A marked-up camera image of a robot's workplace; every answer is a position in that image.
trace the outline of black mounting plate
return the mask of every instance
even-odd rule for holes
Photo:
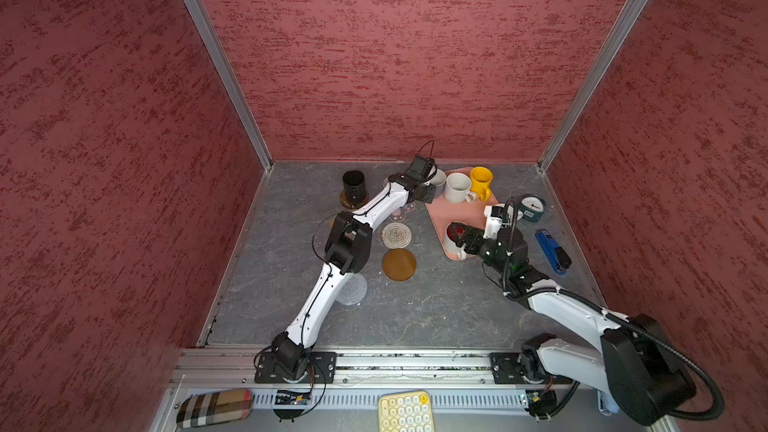
[[[336,373],[336,352],[310,352],[310,363],[315,366],[315,384],[323,382],[333,383],[333,375]],[[256,384],[308,384],[310,382],[309,368],[307,373],[298,381],[289,381],[289,375],[277,364],[274,354],[265,352],[259,356],[259,364],[256,366]]]
[[[530,382],[525,381],[523,376],[520,375],[520,366],[518,365],[519,353],[507,352],[507,353],[493,353],[491,357],[491,371],[493,372],[494,384],[504,385],[530,385]],[[570,384],[571,379],[555,375],[552,379],[552,384]]]

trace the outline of yellow mug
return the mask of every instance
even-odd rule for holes
[[[491,198],[493,172],[485,167],[475,167],[469,173],[469,177],[472,179],[472,188],[469,190],[477,194],[480,200],[487,202]]]

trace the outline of red textured wall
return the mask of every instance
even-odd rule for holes
[[[260,166],[182,0],[0,10],[0,429],[144,432]]]
[[[550,171],[608,304],[724,389],[685,430],[768,429],[767,30],[768,0],[650,0]]]
[[[626,0],[203,0],[275,158],[539,159]]]

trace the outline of plaid pouch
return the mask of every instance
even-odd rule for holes
[[[193,395],[179,407],[176,425],[181,429],[223,424],[248,417],[254,396],[248,389]]]

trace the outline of metal corner post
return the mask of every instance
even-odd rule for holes
[[[266,148],[266,143],[256,124],[254,114],[251,113],[248,101],[246,101],[245,95],[243,94],[243,90],[240,88],[240,84],[237,83],[237,78],[232,71],[232,65],[226,58],[224,48],[221,46],[221,42],[219,42],[219,37],[214,29],[214,24],[210,22],[203,1],[184,0],[184,3],[187,5],[187,10],[192,16],[192,21],[197,27],[197,32],[200,34],[203,43],[205,43],[205,46],[208,49],[210,58],[216,66],[216,70],[221,77],[221,81],[224,83],[227,93],[230,95],[235,110],[237,111],[237,115],[240,117],[243,127],[248,134],[248,138],[256,150],[261,165],[264,167],[265,171],[271,170],[272,164],[274,163],[272,156]]]
[[[610,29],[600,52],[598,52],[598,56],[595,58],[592,67],[587,72],[587,76],[576,92],[576,97],[574,97],[571,105],[568,107],[562,122],[560,122],[560,126],[555,131],[547,149],[544,150],[544,154],[539,160],[539,168],[543,172],[546,172],[552,165],[554,158],[565,143],[565,139],[573,129],[581,112],[586,107],[594,90],[598,87],[610,63],[613,62],[614,57],[619,52],[621,44],[627,39],[629,32],[632,30],[634,23],[637,22],[640,13],[647,3],[648,0],[627,0],[624,3],[624,7],[622,7],[616,22],[614,22],[614,26]]]

